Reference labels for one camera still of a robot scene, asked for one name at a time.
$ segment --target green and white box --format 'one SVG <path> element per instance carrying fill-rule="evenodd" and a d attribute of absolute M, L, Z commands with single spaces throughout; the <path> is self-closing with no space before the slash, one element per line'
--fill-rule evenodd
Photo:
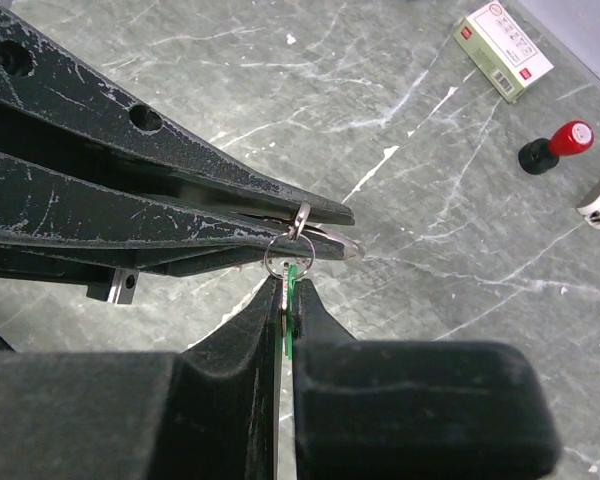
<path fill-rule="evenodd" d="M 553 68 L 500 2 L 465 18 L 454 37 L 509 103 Z"/>

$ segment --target barcode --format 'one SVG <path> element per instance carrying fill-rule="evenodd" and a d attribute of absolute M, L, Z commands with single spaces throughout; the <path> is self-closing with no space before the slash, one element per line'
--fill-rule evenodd
<path fill-rule="evenodd" d="M 498 82 L 498 84 L 502 87 L 502 89 L 504 90 L 504 93 L 511 93 L 513 92 L 513 85 L 511 85 L 511 82 L 509 81 L 509 79 L 504 75 L 504 73 L 502 73 L 500 70 L 496 70 L 495 73 L 493 74 L 493 79 Z"/>

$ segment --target keychain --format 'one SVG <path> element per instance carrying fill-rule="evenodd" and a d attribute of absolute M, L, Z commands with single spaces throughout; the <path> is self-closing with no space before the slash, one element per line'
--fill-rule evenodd
<path fill-rule="evenodd" d="M 293 287 L 297 280 L 300 280 L 309 272 L 309 270 L 313 266 L 313 262 L 316 259 L 316 251 L 313 246 L 313 243 L 306 235 L 302 234 L 302 231 L 304 230 L 304 227 L 307 223 L 307 219 L 309 218 L 310 212 L 311 206 L 308 203 L 303 202 L 295 215 L 293 224 L 289 227 L 289 231 L 286 233 L 282 233 L 275 237 L 273 240 L 271 240 L 271 242 L 269 242 L 269 245 L 267 246 L 267 249 L 264 252 L 264 266 L 267 268 L 267 271 L 277 279 L 282 280 L 282 298 L 280 300 L 280 323 L 282 332 L 283 351 L 289 360 L 291 360 L 293 357 Z M 309 248 L 311 249 L 311 257 L 309 259 L 309 264 L 304 270 L 298 271 L 297 265 L 290 264 L 289 262 L 284 262 L 282 267 L 282 275 L 273 271 L 270 265 L 271 260 L 269 258 L 269 252 L 273 244 L 282 237 L 286 237 L 292 242 L 296 242 L 302 239 L 309 245 Z"/>

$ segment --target marble tile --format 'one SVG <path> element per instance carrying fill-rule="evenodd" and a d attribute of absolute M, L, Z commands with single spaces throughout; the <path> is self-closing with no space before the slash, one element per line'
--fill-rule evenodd
<path fill-rule="evenodd" d="M 16 0 L 13 9 L 245 164 L 346 199 L 357 224 L 342 231 L 367 256 L 315 268 L 332 314 L 360 338 L 522 349 L 563 437 L 559 478 L 600 478 L 600 231 L 574 210 L 600 178 L 600 91 L 525 24 L 555 69 L 506 104 L 451 37 L 482 3 Z M 592 123 L 594 148 L 525 174 L 518 149 L 573 118 Z M 239 310 L 264 275 L 249 265 L 144 276 L 131 307 L 92 302 L 79 287 L 0 280 L 0 333 L 21 350 L 182 350 Z M 287 479 L 290 377 L 283 388 Z"/>

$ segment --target green strip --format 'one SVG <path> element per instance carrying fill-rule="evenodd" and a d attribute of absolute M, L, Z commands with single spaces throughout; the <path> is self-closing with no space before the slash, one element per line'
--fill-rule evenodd
<path fill-rule="evenodd" d="M 296 275 L 298 267 L 295 265 L 289 266 L 289 291 L 287 302 L 287 358 L 293 360 L 293 287 L 296 284 Z"/>

